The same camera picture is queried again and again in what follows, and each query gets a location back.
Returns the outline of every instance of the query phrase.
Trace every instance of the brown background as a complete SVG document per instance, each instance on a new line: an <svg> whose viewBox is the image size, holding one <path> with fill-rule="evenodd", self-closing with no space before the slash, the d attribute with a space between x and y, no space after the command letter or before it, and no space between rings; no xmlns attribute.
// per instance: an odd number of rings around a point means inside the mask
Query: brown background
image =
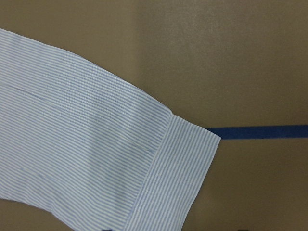
<svg viewBox="0 0 308 231"><path fill-rule="evenodd" d="M306 0L1 0L0 27L77 53L202 127L308 124ZM308 139L222 141L182 231L308 230ZM68 231L0 200L1 231Z"/></svg>

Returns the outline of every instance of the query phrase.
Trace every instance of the brown cardboard surface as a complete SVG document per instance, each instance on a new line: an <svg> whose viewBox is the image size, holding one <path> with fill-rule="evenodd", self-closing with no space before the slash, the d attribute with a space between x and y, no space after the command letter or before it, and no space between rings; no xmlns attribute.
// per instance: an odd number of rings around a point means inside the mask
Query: brown cardboard surface
<svg viewBox="0 0 308 231"><path fill-rule="evenodd" d="M69 50L202 127L308 124L308 2L2 0L0 27ZM222 141L183 231L307 230L308 139ZM70 230L0 201L0 230Z"/></svg>

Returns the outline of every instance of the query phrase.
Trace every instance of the striped sleeve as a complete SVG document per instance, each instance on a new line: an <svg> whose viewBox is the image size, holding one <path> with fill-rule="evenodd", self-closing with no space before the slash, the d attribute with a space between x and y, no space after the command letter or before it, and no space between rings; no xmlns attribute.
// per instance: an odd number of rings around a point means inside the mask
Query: striped sleeve
<svg viewBox="0 0 308 231"><path fill-rule="evenodd" d="M90 61L0 29L0 198L76 231L180 231L219 141Z"/></svg>

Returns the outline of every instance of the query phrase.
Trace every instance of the blue stripe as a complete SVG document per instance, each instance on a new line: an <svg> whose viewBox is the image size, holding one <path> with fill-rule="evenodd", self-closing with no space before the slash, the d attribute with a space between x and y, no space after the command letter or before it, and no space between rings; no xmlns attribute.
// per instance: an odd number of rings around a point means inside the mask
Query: blue stripe
<svg viewBox="0 0 308 231"><path fill-rule="evenodd" d="M206 128L223 140L306 138L308 125Z"/></svg>

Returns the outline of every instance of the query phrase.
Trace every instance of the pinstripe fabric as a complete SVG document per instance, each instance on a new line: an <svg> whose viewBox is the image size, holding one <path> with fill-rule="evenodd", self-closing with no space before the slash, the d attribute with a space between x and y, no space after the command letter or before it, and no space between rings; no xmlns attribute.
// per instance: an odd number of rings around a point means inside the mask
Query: pinstripe fabric
<svg viewBox="0 0 308 231"><path fill-rule="evenodd" d="M220 138L71 52L0 29L0 197L76 231L179 231Z"/></svg>

